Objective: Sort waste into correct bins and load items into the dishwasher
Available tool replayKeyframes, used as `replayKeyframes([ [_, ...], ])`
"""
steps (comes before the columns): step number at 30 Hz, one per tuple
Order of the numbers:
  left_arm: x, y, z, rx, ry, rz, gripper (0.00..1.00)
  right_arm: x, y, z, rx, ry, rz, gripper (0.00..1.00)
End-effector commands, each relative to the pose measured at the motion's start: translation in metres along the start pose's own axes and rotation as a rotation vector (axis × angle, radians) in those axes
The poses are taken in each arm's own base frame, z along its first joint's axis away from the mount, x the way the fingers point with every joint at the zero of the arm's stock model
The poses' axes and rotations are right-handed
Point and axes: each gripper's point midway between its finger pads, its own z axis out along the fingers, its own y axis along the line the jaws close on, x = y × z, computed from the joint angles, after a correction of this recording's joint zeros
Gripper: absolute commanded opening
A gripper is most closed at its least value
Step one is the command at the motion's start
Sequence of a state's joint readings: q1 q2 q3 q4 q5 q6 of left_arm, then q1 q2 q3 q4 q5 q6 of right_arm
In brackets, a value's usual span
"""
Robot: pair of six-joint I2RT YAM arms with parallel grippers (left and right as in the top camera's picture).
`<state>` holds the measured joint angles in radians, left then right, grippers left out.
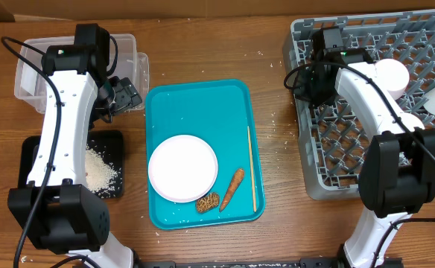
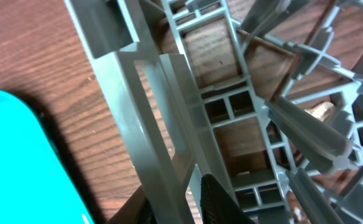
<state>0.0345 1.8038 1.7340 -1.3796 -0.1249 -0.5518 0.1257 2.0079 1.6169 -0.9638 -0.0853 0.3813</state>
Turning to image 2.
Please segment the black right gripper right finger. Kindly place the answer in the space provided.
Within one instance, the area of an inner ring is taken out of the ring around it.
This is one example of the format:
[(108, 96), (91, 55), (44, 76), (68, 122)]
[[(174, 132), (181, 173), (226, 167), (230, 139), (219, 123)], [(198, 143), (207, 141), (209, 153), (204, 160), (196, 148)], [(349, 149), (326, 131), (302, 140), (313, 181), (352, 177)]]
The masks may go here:
[(211, 174), (201, 178), (203, 224), (254, 224)]

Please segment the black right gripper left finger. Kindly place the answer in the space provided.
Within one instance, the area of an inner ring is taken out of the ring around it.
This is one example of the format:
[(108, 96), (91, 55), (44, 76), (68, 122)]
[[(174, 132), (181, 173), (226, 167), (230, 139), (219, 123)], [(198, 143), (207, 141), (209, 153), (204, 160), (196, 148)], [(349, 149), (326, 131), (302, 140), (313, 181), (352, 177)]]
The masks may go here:
[(155, 215), (153, 213), (153, 210), (152, 210), (148, 200), (145, 200), (144, 203), (142, 204), (134, 223), (135, 224), (157, 224)]

